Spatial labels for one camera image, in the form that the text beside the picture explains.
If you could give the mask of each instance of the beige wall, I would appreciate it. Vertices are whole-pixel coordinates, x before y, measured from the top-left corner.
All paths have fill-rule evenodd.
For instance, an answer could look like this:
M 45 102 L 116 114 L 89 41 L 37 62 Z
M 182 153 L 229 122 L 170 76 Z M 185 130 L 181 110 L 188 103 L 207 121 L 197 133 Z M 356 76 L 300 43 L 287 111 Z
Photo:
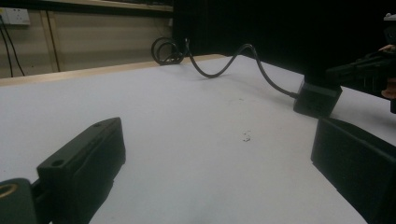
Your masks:
M 28 11 L 30 26 L 7 26 L 28 76 L 152 61 L 152 42 L 172 33 L 164 18 Z M 13 65 L 14 76 L 21 76 Z M 10 77 L 3 40 L 0 77 Z

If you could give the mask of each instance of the black backdrop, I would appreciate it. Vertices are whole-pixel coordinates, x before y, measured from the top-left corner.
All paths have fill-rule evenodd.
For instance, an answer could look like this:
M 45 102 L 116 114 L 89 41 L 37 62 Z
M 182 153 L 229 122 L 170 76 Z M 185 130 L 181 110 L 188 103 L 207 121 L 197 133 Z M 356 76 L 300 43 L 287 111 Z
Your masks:
M 383 18 L 394 13 L 382 1 L 175 0 L 174 5 L 174 38 L 183 43 L 188 37 L 194 55 L 232 55 L 249 43 L 262 61 L 317 78 L 385 46 Z

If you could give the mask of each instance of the white table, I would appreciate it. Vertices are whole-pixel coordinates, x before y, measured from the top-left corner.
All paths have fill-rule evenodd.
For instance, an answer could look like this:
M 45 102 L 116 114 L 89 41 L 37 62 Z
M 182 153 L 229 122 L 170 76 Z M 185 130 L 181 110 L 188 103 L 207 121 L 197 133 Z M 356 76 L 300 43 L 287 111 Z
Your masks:
M 200 65 L 214 73 L 228 60 Z M 298 90 L 303 76 L 263 65 Z M 0 88 L 0 180 L 35 181 L 51 153 L 120 117 L 127 162 L 91 223 L 365 223 L 310 160 L 318 121 L 293 112 L 253 60 L 214 79 L 189 63 L 103 71 Z M 332 116 L 396 145 L 389 102 L 343 90 Z

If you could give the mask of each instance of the wall outlet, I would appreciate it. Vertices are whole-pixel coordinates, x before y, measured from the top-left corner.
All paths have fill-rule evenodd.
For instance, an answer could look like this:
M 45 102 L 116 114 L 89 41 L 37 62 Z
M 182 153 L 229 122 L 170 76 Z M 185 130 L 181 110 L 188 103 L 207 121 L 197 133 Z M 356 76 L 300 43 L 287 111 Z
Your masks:
M 30 25 L 27 9 L 0 7 L 0 15 L 4 24 Z

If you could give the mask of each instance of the power cord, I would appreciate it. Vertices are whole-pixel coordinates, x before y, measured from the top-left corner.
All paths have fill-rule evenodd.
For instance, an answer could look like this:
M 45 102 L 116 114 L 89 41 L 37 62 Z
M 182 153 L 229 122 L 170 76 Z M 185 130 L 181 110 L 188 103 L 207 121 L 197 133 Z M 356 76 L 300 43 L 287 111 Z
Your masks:
M 12 39 L 11 39 L 11 37 L 9 36 L 9 33 L 8 33 L 8 31 L 7 31 L 7 27 L 6 27 L 6 25 L 4 24 L 3 17 L 2 17 L 1 15 L 0 15 L 0 22 L 1 22 L 2 25 L 3 25 L 3 28 L 4 28 L 5 32 L 6 32 L 6 35 L 7 35 L 8 40 L 9 40 L 9 43 L 11 44 L 12 50 L 14 51 L 15 61 L 17 61 L 17 65 L 18 65 L 18 67 L 20 68 L 22 75 L 25 76 L 25 74 L 24 74 L 24 72 L 23 72 L 23 70 L 22 70 L 22 68 L 21 68 L 20 61 L 18 60 L 17 51 L 15 50 L 14 44 L 12 43 Z M 2 31 L 2 29 L 1 29 L 1 27 L 0 27 L 0 31 L 1 31 L 1 35 L 2 35 L 2 37 L 3 37 L 3 39 L 4 39 L 4 42 L 5 42 L 5 45 L 6 45 L 6 49 L 7 49 L 8 62 L 9 62 L 10 70 L 11 70 L 11 77 L 14 77 L 14 76 L 13 76 L 13 72 L 12 72 L 12 64 L 11 64 L 11 60 L 10 60 L 10 57 L 9 57 L 9 51 L 8 51 L 7 41 L 6 41 L 5 37 L 4 37 L 4 34 L 3 34 L 3 31 Z
M 161 52 L 162 49 L 165 47 L 170 47 L 171 48 L 171 53 L 169 55 L 167 55 L 164 59 L 161 59 Z M 205 73 L 196 63 L 196 61 L 194 60 L 191 51 L 190 51 L 190 40 L 188 38 L 186 38 L 185 41 L 185 49 L 184 52 L 182 53 L 177 45 L 177 43 L 175 42 L 174 39 L 172 38 L 168 38 L 168 37 L 160 37 L 157 40 L 154 41 L 154 43 L 151 45 L 151 56 L 154 59 L 154 61 L 156 63 L 158 63 L 159 65 L 169 65 L 169 64 L 179 64 L 183 61 L 183 59 L 187 56 L 190 57 L 192 65 L 195 67 L 195 69 L 204 77 L 208 77 L 208 78 L 214 78 L 214 77 L 218 77 L 221 74 L 223 74 L 228 67 L 231 65 L 231 63 L 233 62 L 233 60 L 235 60 L 235 58 L 245 49 L 250 49 L 253 53 L 254 59 L 256 60 L 257 65 L 259 66 L 260 71 L 262 72 L 262 76 L 265 78 L 265 80 L 273 87 L 275 88 L 277 91 L 280 91 L 286 95 L 288 95 L 291 98 L 297 99 L 299 94 L 295 93 L 295 92 L 291 92 L 291 91 L 286 91 L 282 88 L 280 88 L 279 86 L 277 86 L 269 77 L 268 75 L 265 73 L 264 68 L 262 67 L 262 62 L 259 59 L 259 56 L 257 54 L 257 51 L 255 50 L 255 48 L 250 45 L 250 44 L 244 44 L 242 45 L 237 51 L 236 53 L 233 55 L 233 57 L 231 58 L 231 60 L 225 65 L 225 67 L 223 69 L 221 69 L 219 72 L 217 72 L 216 74 L 210 75 Z

